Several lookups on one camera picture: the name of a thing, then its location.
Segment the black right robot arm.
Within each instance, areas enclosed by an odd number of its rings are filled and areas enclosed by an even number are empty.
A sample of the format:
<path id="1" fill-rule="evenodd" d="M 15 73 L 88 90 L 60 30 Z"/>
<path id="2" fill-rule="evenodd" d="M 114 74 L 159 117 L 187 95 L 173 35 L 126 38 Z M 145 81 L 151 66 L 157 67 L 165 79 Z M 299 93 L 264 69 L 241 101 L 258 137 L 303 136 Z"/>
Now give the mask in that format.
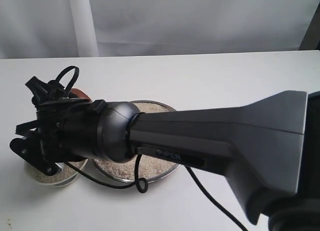
<path id="1" fill-rule="evenodd" d="M 150 156 L 224 176 L 248 221 L 320 228 L 320 94 L 283 91 L 229 108 L 144 113 L 130 102 L 60 98 L 16 126 L 10 149 L 46 175 L 88 158 Z"/>

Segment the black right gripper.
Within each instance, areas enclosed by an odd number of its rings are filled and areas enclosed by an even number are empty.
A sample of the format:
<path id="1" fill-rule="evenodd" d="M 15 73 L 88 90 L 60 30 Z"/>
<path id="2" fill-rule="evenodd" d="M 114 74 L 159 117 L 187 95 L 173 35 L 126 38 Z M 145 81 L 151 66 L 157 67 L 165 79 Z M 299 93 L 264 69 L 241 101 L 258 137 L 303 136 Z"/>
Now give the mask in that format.
<path id="1" fill-rule="evenodd" d="M 104 108 L 102 99 L 62 98 L 45 102 L 36 108 L 37 119 L 41 121 L 38 128 L 41 141 L 14 138 L 9 147 L 46 176 L 63 170 L 59 162 L 100 158 L 103 154 L 98 142 L 98 126 Z"/>

